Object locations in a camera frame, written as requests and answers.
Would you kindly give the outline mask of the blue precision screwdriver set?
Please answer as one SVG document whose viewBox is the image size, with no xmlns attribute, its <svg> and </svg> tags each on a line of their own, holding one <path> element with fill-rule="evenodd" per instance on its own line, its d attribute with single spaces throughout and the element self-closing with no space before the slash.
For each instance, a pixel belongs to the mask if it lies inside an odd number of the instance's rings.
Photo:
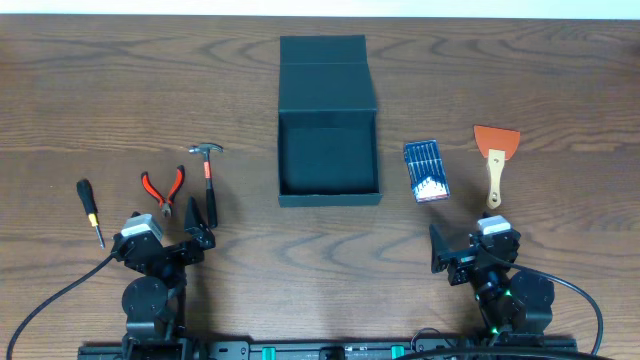
<svg viewBox="0 0 640 360">
<path fill-rule="evenodd" d="M 404 160 L 417 203 L 450 197 L 443 160 L 435 139 L 407 143 L 404 146 Z"/>
</svg>

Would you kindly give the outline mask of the orange scraper wooden handle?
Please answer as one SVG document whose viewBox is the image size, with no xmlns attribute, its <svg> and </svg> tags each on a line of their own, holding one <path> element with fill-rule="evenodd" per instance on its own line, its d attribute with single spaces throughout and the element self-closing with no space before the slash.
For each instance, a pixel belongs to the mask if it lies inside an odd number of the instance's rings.
<svg viewBox="0 0 640 360">
<path fill-rule="evenodd" d="M 517 151 L 520 132 L 484 125 L 473 127 L 474 138 L 479 152 L 486 160 L 489 190 L 486 204 L 496 209 L 502 203 L 501 177 L 507 160 Z"/>
</svg>

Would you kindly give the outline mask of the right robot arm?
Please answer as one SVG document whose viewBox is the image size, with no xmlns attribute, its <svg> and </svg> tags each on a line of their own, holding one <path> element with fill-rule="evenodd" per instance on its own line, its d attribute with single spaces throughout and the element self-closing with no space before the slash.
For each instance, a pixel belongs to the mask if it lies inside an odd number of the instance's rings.
<svg viewBox="0 0 640 360">
<path fill-rule="evenodd" d="M 507 272 L 518 256 L 520 233 L 508 223 L 480 225 L 469 246 L 454 251 L 439 229 L 429 227 L 431 271 L 448 274 L 452 286 L 470 284 L 487 327 L 485 342 L 494 345 L 509 336 L 541 336 L 552 320 L 554 285 L 531 273 Z"/>
</svg>

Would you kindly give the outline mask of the steel claw hammer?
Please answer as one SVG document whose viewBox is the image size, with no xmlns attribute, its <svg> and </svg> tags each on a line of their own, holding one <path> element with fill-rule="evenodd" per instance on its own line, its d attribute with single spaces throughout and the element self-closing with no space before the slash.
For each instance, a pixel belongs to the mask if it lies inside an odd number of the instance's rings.
<svg viewBox="0 0 640 360">
<path fill-rule="evenodd" d="M 220 145 L 214 143 L 201 143 L 198 145 L 190 146 L 188 151 L 191 154 L 200 154 L 203 156 L 203 168 L 206 181 L 206 207 L 208 226 L 210 228 L 216 228 L 218 226 L 218 215 L 210 153 L 212 151 L 223 153 L 224 149 Z"/>
</svg>

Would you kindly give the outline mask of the dark green gift box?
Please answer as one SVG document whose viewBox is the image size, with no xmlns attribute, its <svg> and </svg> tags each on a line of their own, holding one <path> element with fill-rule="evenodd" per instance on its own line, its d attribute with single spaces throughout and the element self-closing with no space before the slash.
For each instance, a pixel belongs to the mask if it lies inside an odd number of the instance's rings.
<svg viewBox="0 0 640 360">
<path fill-rule="evenodd" d="M 377 205 L 377 112 L 364 36 L 281 37 L 280 206 Z"/>
</svg>

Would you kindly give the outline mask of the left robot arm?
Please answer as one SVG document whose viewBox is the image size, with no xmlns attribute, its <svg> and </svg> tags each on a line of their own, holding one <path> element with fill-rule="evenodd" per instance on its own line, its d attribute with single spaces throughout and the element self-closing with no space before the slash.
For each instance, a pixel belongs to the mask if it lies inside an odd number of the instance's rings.
<svg viewBox="0 0 640 360">
<path fill-rule="evenodd" d="M 113 258 L 142 275 L 126 287 L 121 301 L 126 359 L 184 346 L 186 268 L 202 262 L 204 252 L 215 247 L 215 236 L 194 198 L 186 206 L 184 231 L 188 240 L 164 246 L 163 231 L 153 215 L 134 213 L 114 236 Z"/>
</svg>

